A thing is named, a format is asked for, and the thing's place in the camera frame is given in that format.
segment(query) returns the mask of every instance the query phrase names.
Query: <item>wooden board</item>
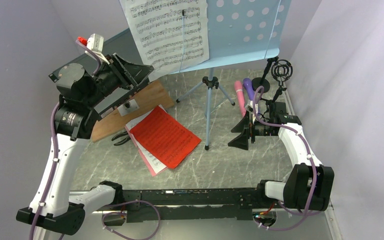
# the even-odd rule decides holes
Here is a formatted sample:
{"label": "wooden board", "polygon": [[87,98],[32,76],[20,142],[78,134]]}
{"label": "wooden board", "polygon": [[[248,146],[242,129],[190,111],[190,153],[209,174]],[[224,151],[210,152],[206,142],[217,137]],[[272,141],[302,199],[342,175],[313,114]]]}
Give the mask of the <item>wooden board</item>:
{"label": "wooden board", "polygon": [[121,116],[119,111],[114,110],[101,121],[97,121],[90,137],[92,142],[95,143],[121,131],[130,120],[146,114],[158,105],[162,105],[165,109],[175,105],[159,80],[151,82],[133,99],[136,100],[139,109],[125,116]]}

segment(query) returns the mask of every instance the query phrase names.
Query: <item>paper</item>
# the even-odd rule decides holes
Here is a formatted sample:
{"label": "paper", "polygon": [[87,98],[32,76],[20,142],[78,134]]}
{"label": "paper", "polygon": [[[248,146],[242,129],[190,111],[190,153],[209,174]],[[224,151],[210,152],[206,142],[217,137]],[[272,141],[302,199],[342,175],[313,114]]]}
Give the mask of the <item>paper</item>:
{"label": "paper", "polygon": [[145,162],[146,166],[148,167],[149,171],[151,172],[151,175],[154,177],[155,175],[159,174],[163,170],[167,168],[166,165],[164,165],[161,161],[159,161],[155,156],[153,156],[149,151],[147,151],[136,139],[133,134],[130,133],[130,130],[136,126],[138,123],[140,123],[146,116],[148,116],[151,113],[151,111],[143,114],[140,117],[137,117],[135,119],[130,120],[126,125],[125,128],[133,142],[133,144],[138,147],[138,152],[140,156],[142,157],[143,161]]}
{"label": "paper", "polygon": [[150,81],[210,58],[206,0],[119,1]]}
{"label": "paper", "polygon": [[201,142],[160,107],[152,110],[130,132],[146,150],[171,169]]}

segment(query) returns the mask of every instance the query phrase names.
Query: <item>red connector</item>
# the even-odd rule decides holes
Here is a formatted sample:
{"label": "red connector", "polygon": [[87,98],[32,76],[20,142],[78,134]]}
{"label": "red connector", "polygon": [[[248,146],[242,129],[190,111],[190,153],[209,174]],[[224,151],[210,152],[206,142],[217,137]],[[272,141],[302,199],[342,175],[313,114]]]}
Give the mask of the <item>red connector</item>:
{"label": "red connector", "polygon": [[85,46],[88,45],[88,40],[87,40],[86,38],[84,38],[84,37],[79,36],[79,37],[77,38],[77,40],[78,40],[79,42],[81,42],[81,44],[83,44],[83,45],[85,45]]}

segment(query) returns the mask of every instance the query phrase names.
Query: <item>pink microphone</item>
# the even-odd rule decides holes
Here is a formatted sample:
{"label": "pink microphone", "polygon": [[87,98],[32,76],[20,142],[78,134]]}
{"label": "pink microphone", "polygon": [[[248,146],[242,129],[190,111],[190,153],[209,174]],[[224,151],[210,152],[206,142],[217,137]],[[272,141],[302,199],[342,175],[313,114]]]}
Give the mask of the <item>pink microphone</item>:
{"label": "pink microphone", "polygon": [[240,113],[242,114],[242,117],[245,116],[245,113],[247,112],[245,110],[245,100],[244,100],[244,93],[242,92],[242,83],[241,81],[235,81],[234,82],[234,90],[236,91],[237,101],[239,102],[240,107]]}

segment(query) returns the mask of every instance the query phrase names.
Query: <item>pliers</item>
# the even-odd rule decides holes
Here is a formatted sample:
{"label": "pliers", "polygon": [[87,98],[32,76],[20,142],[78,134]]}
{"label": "pliers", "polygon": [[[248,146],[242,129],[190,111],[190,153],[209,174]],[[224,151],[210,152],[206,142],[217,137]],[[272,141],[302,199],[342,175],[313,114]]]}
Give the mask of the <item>pliers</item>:
{"label": "pliers", "polygon": [[111,141],[114,141],[114,140],[121,138],[123,136],[127,136],[127,137],[123,138],[119,142],[114,143],[114,146],[121,146],[121,145],[127,143],[131,139],[129,134],[127,133],[127,131],[122,131],[122,132],[116,134],[114,137],[112,137]]}

